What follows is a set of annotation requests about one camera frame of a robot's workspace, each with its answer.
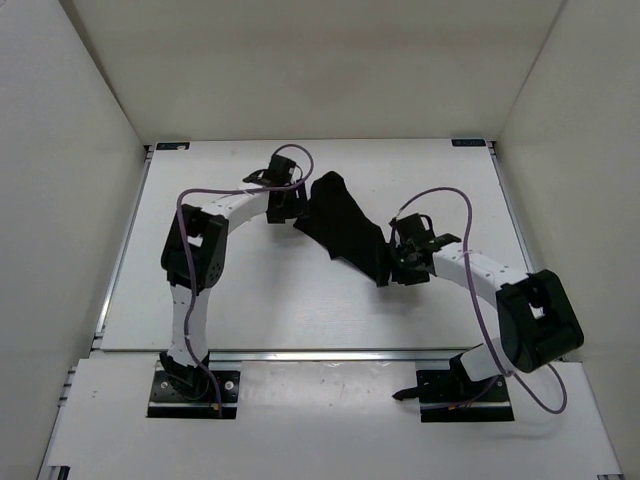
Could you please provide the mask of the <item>black skirt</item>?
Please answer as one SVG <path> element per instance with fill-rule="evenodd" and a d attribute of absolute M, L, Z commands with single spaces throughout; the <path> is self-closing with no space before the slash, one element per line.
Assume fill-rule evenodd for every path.
<path fill-rule="evenodd" d="M 389 284 L 391 260 L 382 229 L 365 215 L 344 178 L 330 171 L 313 182 L 308 214 L 294 227 L 323 246 L 332 260 L 342 259 L 376 286 Z"/>

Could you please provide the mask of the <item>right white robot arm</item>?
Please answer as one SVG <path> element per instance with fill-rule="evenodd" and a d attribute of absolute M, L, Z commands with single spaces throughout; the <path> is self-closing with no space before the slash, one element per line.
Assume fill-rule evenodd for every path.
<path fill-rule="evenodd" d="M 435 276 L 466 288 L 497 313 L 499 334 L 481 325 L 484 343 L 451 361 L 449 391 L 471 400 L 496 375 L 531 373 L 581 348 L 584 333 L 557 274 L 512 268 L 463 246 L 453 234 L 436 235 L 426 215 L 390 221 L 394 281 L 404 285 Z"/>

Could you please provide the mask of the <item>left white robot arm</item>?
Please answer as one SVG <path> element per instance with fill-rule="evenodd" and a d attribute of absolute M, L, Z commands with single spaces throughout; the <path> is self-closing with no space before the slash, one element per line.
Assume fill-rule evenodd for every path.
<path fill-rule="evenodd" d="M 222 411 L 218 378 L 209 367 L 207 308 L 221 279 L 230 234 L 265 215 L 283 224 L 307 212 L 309 174 L 279 152 L 269 164 L 234 189 L 190 188 L 176 200 L 175 215 L 161 254 L 172 295 L 172 335 L 160 363 L 173 388 L 188 402 L 208 401 Z"/>

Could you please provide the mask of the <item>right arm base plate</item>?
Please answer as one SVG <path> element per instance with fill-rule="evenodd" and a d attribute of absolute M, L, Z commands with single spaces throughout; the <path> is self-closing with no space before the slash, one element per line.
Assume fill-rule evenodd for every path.
<path fill-rule="evenodd" d="M 515 420 L 503 375 L 471 380 L 462 367 L 460 355 L 447 368 L 416 366 L 416 384 L 396 391 L 392 398 L 417 400 L 422 423 L 494 423 Z"/>

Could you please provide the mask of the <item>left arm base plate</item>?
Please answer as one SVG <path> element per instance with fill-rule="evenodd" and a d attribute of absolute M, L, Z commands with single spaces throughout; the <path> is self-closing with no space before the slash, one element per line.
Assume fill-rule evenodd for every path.
<path fill-rule="evenodd" d="M 167 373 L 157 361 L 150 388 L 147 414 L 154 419 L 234 420 L 241 387 L 239 364 L 223 365 L 212 371 L 218 381 L 220 399 L 209 376 L 204 384 L 190 387 Z"/>

